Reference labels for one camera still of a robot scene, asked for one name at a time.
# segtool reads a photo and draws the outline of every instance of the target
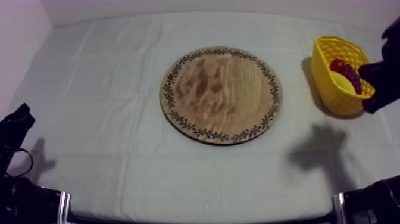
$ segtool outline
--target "wooden tray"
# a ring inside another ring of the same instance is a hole
[[[274,71],[256,56],[230,47],[202,48],[170,67],[160,102],[181,133],[229,145],[270,128],[280,111],[282,89]]]

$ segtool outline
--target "white tablecloth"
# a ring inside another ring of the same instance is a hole
[[[400,105],[355,119],[325,115],[306,78],[321,35],[348,38],[371,61],[380,59],[379,33],[278,15],[159,14],[56,28],[10,108],[27,102],[37,119],[23,144],[44,152],[36,156],[34,180],[72,193],[74,211],[123,219],[324,215],[332,194],[400,172]],[[165,72],[183,54],[208,46],[244,49],[276,72],[282,111],[259,138],[204,145],[163,116],[158,93]],[[23,162],[16,157],[11,169]]]

